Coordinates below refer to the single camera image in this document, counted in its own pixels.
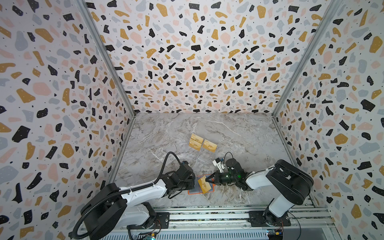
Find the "orange card holder wallet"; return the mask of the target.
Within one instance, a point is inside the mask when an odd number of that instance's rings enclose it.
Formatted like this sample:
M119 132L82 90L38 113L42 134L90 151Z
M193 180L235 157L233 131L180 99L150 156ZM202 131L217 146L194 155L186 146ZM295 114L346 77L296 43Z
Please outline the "orange card holder wallet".
M200 175L200 176L197 176L196 179L195 179L195 187L192 189L192 190L188 190L188 194L189 195L197 195L197 194L202 194L202 191L201 191L201 188L198 184L198 179L201 178L202 176L206 176L208 177L209 175ZM211 184L212 186L212 190L209 191L208 193L211 193L211 192L214 192L215 190L215 185L214 184Z

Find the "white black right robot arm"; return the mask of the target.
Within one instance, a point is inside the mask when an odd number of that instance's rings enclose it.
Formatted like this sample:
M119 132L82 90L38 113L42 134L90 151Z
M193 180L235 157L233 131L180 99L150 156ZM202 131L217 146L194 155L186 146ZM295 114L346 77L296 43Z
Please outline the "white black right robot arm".
M285 160L278 160L272 167L247 173L234 158L226 161L227 171L216 171L206 182L217 186L234 184L243 191L274 186L279 195L263 212L264 223L276 226L295 205L302 205L309 196L314 180L311 176Z

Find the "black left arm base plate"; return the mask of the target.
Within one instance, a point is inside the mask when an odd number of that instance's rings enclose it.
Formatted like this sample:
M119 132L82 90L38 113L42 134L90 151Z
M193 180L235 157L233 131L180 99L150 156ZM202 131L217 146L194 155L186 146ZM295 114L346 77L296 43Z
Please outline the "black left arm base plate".
M168 229L170 223L170 213L160 212L156 213L155 216L150 216L141 225L131 225L130 228L133 230L154 230L154 229Z

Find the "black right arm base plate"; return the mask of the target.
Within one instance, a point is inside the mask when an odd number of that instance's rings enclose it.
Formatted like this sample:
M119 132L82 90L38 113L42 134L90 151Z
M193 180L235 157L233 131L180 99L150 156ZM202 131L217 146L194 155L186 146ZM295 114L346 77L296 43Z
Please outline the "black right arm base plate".
M282 217L276 217L269 210L249 211L248 222L252 227L290 227L291 222L288 213Z

